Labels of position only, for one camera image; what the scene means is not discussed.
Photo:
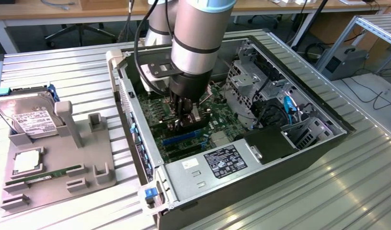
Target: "motherboard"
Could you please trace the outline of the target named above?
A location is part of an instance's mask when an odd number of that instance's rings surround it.
[[[246,128],[233,112],[225,98],[226,90],[211,83],[210,94],[202,97],[201,109],[211,110],[209,125],[187,134],[173,136],[166,123],[174,121],[169,98],[155,94],[139,94],[143,113],[151,127],[154,139],[166,162],[174,162],[234,141]]]

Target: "hard drive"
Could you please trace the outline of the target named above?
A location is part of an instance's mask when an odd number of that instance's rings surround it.
[[[55,114],[58,101],[52,84],[27,89],[0,88],[0,116],[14,134],[27,133],[31,138],[56,135],[56,127],[64,125]]]

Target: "metal extrusion rail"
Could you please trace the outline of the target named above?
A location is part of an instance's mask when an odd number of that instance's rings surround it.
[[[391,229],[391,137],[273,34],[261,30],[226,34],[242,35],[259,39],[358,132],[307,170],[187,229]],[[0,229],[157,228],[139,205],[139,180],[106,70],[106,51],[129,47],[131,43],[6,56],[2,87],[51,81],[60,98],[75,104],[76,120],[92,112],[109,117],[119,184],[0,218]],[[0,120],[0,184],[7,145],[7,125]]]
[[[317,63],[317,69],[322,72],[328,63],[332,60],[332,57],[342,45],[344,41],[346,40],[348,36],[352,34],[356,25],[364,27],[369,32],[376,34],[380,38],[382,38],[386,42],[391,44],[391,14],[381,14],[381,15],[364,15],[356,16],[350,21],[346,29],[344,30],[334,46],[332,47],[328,54],[321,58],[320,62]],[[384,62],[380,70],[385,67],[385,65],[391,60],[391,56]]]

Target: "office chair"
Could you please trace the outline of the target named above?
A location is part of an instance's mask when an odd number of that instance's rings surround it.
[[[92,31],[100,35],[104,35],[107,37],[110,37],[113,39],[113,43],[117,43],[117,36],[111,33],[109,33],[107,31],[102,30],[104,28],[104,24],[99,23],[99,29],[96,29],[95,27],[88,26],[91,23],[78,23],[72,26],[67,26],[67,24],[62,24],[62,30],[59,30],[55,34],[51,34],[50,36],[46,36],[46,43],[47,46],[50,48],[55,47],[55,42],[52,41],[52,39],[55,39],[56,37],[70,33],[74,30],[79,31],[79,45],[83,46],[83,35],[84,35],[84,31]]]
[[[262,17],[265,20],[273,20],[273,21],[275,22],[275,24],[274,24],[274,29],[278,28],[278,24],[279,24],[279,22],[281,22],[282,19],[283,19],[283,15],[282,15],[282,14],[278,14],[275,17],[269,17],[269,16],[266,16],[266,15],[254,15],[253,18],[249,20],[249,23],[250,23],[250,24],[254,22],[254,18],[257,18],[258,16]]]

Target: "power supply label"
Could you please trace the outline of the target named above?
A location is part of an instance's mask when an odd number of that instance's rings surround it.
[[[55,123],[47,110],[26,114],[15,114],[14,118],[28,135],[56,130]]]
[[[249,167],[234,145],[205,154],[205,158],[219,179]]]

